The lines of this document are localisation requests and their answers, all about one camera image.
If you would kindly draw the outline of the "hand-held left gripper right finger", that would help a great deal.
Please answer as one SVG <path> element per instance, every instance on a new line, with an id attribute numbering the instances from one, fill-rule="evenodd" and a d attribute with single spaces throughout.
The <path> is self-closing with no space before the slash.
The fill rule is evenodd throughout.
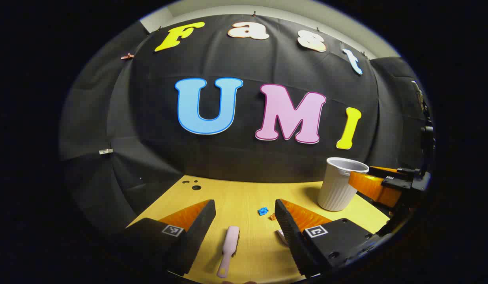
<path id="1" fill-rule="evenodd" d="M 301 275 L 340 270 L 375 246 L 375 235 L 347 218 L 330 220 L 278 198 L 275 216 Z"/>

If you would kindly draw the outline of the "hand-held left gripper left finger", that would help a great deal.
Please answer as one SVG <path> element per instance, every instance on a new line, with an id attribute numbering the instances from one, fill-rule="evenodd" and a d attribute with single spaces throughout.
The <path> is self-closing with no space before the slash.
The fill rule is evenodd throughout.
<path id="1" fill-rule="evenodd" d="M 159 220 L 142 218 L 123 231 L 123 254 L 139 267 L 187 274 L 216 216 L 206 200 Z"/>

